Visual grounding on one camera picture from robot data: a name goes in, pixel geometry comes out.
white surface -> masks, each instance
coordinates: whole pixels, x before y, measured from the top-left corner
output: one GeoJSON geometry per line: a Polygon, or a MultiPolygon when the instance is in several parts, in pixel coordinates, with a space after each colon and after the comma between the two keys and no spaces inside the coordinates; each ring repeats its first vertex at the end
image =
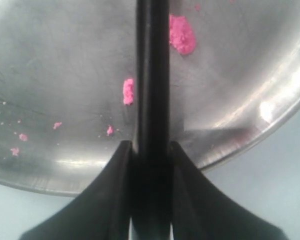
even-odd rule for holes
{"type": "MultiPolygon", "coordinates": [[[[265,141],[206,175],[291,240],[300,240],[300,112],[265,141]]],[[[0,240],[18,239],[70,201],[0,185],[0,240]]]]}

pink residue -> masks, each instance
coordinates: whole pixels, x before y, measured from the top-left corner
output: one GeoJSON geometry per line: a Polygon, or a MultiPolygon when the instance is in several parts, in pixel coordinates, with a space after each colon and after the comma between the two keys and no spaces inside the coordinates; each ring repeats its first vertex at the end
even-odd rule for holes
{"type": "Polygon", "coordinates": [[[106,134],[109,136],[113,133],[114,133],[114,129],[112,128],[112,126],[109,125],[108,130],[106,131],[106,134]]]}
{"type": "Polygon", "coordinates": [[[12,152],[12,156],[18,156],[19,154],[19,148],[18,147],[14,147],[14,148],[11,148],[10,151],[12,152]]]}
{"type": "Polygon", "coordinates": [[[169,16],[170,44],[182,55],[193,52],[196,47],[194,31],[185,16],[169,16]]]}
{"type": "Polygon", "coordinates": [[[197,10],[198,12],[200,11],[200,4],[196,4],[195,6],[194,6],[194,8],[195,8],[195,10],[197,10]]]}
{"type": "Polygon", "coordinates": [[[26,141],[28,141],[28,136],[25,135],[25,134],[23,134],[23,133],[21,133],[21,134],[19,135],[19,139],[20,139],[21,141],[26,142],[26,141]]]}
{"type": "Polygon", "coordinates": [[[131,105],[134,102],[134,80],[129,78],[123,83],[123,103],[125,105],[131,105]]]}
{"type": "Polygon", "coordinates": [[[56,130],[58,127],[60,127],[62,125],[62,122],[56,122],[54,125],[53,125],[53,129],[56,130]]]}

pink clump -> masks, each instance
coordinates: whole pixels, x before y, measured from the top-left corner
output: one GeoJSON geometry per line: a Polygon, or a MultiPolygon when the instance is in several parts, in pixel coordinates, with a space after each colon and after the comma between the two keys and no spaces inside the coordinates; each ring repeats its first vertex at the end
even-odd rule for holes
{"type": "Polygon", "coordinates": [[[19,135],[19,139],[20,139],[21,141],[26,142],[26,141],[28,141],[28,136],[25,135],[25,134],[23,134],[23,133],[21,133],[21,134],[19,135]]]}
{"type": "Polygon", "coordinates": [[[182,55],[194,51],[196,37],[185,16],[169,15],[169,42],[182,55]]]}
{"type": "Polygon", "coordinates": [[[19,148],[18,147],[14,147],[14,148],[11,148],[10,151],[12,152],[12,156],[18,156],[19,154],[19,148]]]}
{"type": "Polygon", "coordinates": [[[56,122],[54,125],[53,125],[53,129],[56,130],[58,127],[60,127],[62,125],[62,122],[56,122]]]}
{"type": "Polygon", "coordinates": [[[134,102],[135,83],[132,78],[129,78],[123,83],[123,103],[131,105],[134,102]]]}
{"type": "Polygon", "coordinates": [[[194,8],[195,8],[195,10],[197,10],[198,12],[200,11],[200,4],[196,4],[195,6],[194,6],[194,8]]]}
{"type": "Polygon", "coordinates": [[[113,133],[114,133],[114,129],[112,128],[112,126],[109,125],[108,130],[106,131],[106,134],[109,136],[113,133]]]}

metal bowl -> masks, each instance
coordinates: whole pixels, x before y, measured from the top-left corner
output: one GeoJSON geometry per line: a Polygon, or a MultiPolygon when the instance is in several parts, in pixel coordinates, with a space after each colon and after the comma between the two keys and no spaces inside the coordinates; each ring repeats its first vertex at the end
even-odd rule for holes
{"type": "MultiPolygon", "coordinates": [[[[300,0],[173,1],[171,12],[197,38],[193,54],[170,52],[171,138],[204,170],[300,108],[300,0]]],[[[80,193],[132,138],[130,77],[134,0],[1,0],[0,184],[80,193]]]]}

pink speck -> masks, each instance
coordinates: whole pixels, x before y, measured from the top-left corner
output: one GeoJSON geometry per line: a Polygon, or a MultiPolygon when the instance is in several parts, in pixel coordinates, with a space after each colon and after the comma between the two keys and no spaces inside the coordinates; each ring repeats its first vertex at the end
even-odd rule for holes
{"type": "Polygon", "coordinates": [[[54,125],[53,125],[53,129],[56,130],[58,127],[60,127],[62,125],[62,122],[56,122],[54,125]]]}
{"type": "Polygon", "coordinates": [[[196,4],[195,6],[194,6],[194,8],[195,8],[195,10],[197,10],[198,12],[200,11],[200,4],[196,4]]]}
{"type": "Polygon", "coordinates": [[[109,125],[108,130],[106,131],[106,134],[109,136],[113,133],[114,133],[114,129],[112,128],[112,126],[109,125]]]}
{"type": "Polygon", "coordinates": [[[21,141],[26,142],[26,141],[28,141],[28,136],[25,135],[25,134],[23,134],[23,133],[21,133],[21,134],[19,135],[19,139],[20,139],[21,141]]]}
{"type": "Polygon", "coordinates": [[[10,151],[12,152],[12,156],[18,156],[18,153],[19,153],[19,148],[18,147],[14,147],[14,148],[11,148],[10,151]]]}
{"type": "Polygon", "coordinates": [[[185,16],[170,14],[169,42],[182,55],[187,55],[194,51],[196,37],[185,16]]]}
{"type": "Polygon", "coordinates": [[[123,83],[123,103],[125,105],[131,105],[134,102],[134,80],[129,78],[123,83]]]}

